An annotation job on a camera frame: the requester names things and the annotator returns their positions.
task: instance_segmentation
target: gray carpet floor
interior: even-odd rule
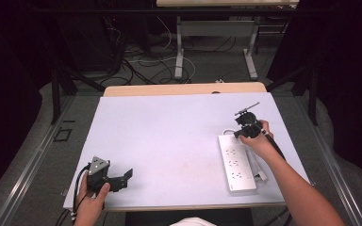
[[[223,49],[233,47],[226,52],[196,53],[192,51],[198,48],[207,51],[213,50],[219,47],[226,39],[224,37],[197,38],[188,39],[185,42],[186,45],[188,43],[190,45],[188,47],[190,51],[185,53],[185,57],[190,62],[193,62],[192,65],[185,61],[185,73],[188,72],[189,76],[193,74],[192,83],[212,83],[219,78],[224,82],[251,81],[247,75],[241,52],[241,48],[244,47],[243,40],[236,39],[234,45],[232,40],[227,42],[222,47]],[[266,78],[266,73],[271,65],[280,39],[277,36],[261,38],[259,52],[257,55],[254,55],[259,81],[265,85],[271,82]],[[174,57],[175,53],[172,50],[163,48],[165,45],[155,47],[155,51],[160,51],[163,55],[169,54],[167,57]],[[127,49],[128,60],[132,61],[141,57],[130,57],[130,55],[137,53],[137,49]],[[144,56],[142,59],[151,60],[152,58]],[[173,64],[173,61],[170,60],[166,62],[168,65]],[[136,70],[145,74],[146,77],[152,78],[157,83],[160,82],[160,79],[172,76],[164,65],[146,67],[146,62],[143,63],[144,66],[137,62],[132,64],[135,65]],[[93,79],[96,78],[97,81],[101,79],[99,74],[92,73],[90,76]],[[130,72],[127,69],[121,69],[116,76],[130,77]],[[120,85],[122,82],[120,79],[110,79],[104,85]],[[0,222],[5,222],[7,225],[54,225],[60,216],[64,202],[64,196],[61,194],[69,187],[74,176],[78,157],[88,135],[99,97],[102,94],[83,83],[77,82],[76,84],[79,92],[74,97],[62,98],[63,103],[67,106],[64,107],[66,111],[54,128],[50,125],[53,113],[50,85],[41,89],[43,105],[40,115],[30,130],[24,145],[0,181]],[[143,82],[139,79],[133,80],[133,85],[139,84],[143,84]],[[316,183],[315,187],[336,207],[347,225],[355,225],[352,215],[347,211],[345,201],[340,198],[340,191],[336,189],[335,179],[330,176],[325,166],[326,161],[324,161],[324,155],[321,153],[321,145],[315,139],[310,123],[307,122],[304,112],[307,94],[303,97],[293,97],[290,93],[291,85],[293,84],[285,84],[273,91],[272,94],[298,155],[301,157],[309,178]],[[319,129],[321,132],[321,137],[325,140],[326,145],[332,147],[332,122],[328,118],[326,108],[321,102],[318,103],[317,112],[320,125],[316,129]],[[66,142],[48,139],[49,136],[47,135],[55,135],[59,130],[66,129],[72,131]],[[43,155],[40,155],[41,163],[33,169],[35,174],[30,176],[31,184],[25,188],[16,205],[11,207],[11,215],[2,215],[3,208],[6,207],[8,198],[12,196],[19,178],[22,178],[22,173],[26,166],[30,164],[33,156],[42,150],[45,150],[45,152]],[[349,185],[350,191],[352,191],[350,195],[354,198],[355,204],[362,214],[362,170],[338,156],[335,156],[335,158],[337,160],[336,167],[341,169],[343,178]],[[276,217],[284,208],[284,206],[253,208],[255,225],[265,225],[266,222]],[[103,213],[97,225],[103,225],[105,222],[105,225],[123,226],[124,216],[125,213]],[[287,216],[287,214],[280,216],[272,225],[283,225]],[[71,225],[69,217],[66,218],[63,225]]]

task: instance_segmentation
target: dark fabric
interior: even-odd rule
[[[4,16],[8,16],[8,25],[16,25],[17,22],[10,20],[10,15]],[[39,89],[46,83],[37,73],[30,76],[29,72],[37,70],[32,60],[21,61],[22,58],[35,57],[32,49],[27,49],[24,42],[13,47],[6,38],[0,29],[0,178],[38,116],[41,107]],[[16,53],[16,49],[23,50],[22,55]]]
[[[218,226],[253,225],[249,208],[127,212],[125,226],[169,226],[183,218],[201,218]]]
[[[303,0],[300,7],[322,8],[324,2],[330,1]],[[325,21],[296,18],[289,25],[268,77],[277,81],[322,48],[318,97],[334,124],[333,148],[362,169],[362,1],[341,1],[338,9],[343,10],[339,17]],[[317,45],[324,34],[324,45]]]

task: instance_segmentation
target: person's right hand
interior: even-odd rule
[[[263,129],[269,133],[271,137],[273,137],[272,132],[270,132],[270,126],[267,121],[260,121],[263,125]],[[239,135],[240,141],[242,143],[249,145],[257,155],[263,158],[265,161],[268,157],[272,156],[273,154],[278,154],[277,151],[272,147],[269,140],[260,133],[255,138],[247,138],[242,135]]]

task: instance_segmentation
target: hand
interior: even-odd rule
[[[88,173],[84,173],[82,178],[80,190],[77,196],[77,218],[75,225],[94,225],[96,220],[99,218],[104,206],[105,198],[110,190],[110,184],[105,183],[98,196],[92,198],[93,193],[87,190],[87,177]]]
[[[260,122],[263,125],[263,129],[267,131],[271,137],[273,137],[273,133],[270,132],[269,123],[267,121]],[[265,161],[274,153],[278,154],[277,151],[270,144],[269,140],[262,133],[260,133],[255,138],[247,138],[239,135],[239,139],[240,141],[242,141],[242,143],[249,145],[254,150],[254,152],[257,153]]]

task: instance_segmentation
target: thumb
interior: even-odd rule
[[[105,198],[107,196],[107,193],[109,192],[110,190],[110,184],[109,183],[105,183],[101,190],[99,191],[99,194],[98,196],[96,197],[96,200],[99,201],[99,202],[104,202],[105,201]]]

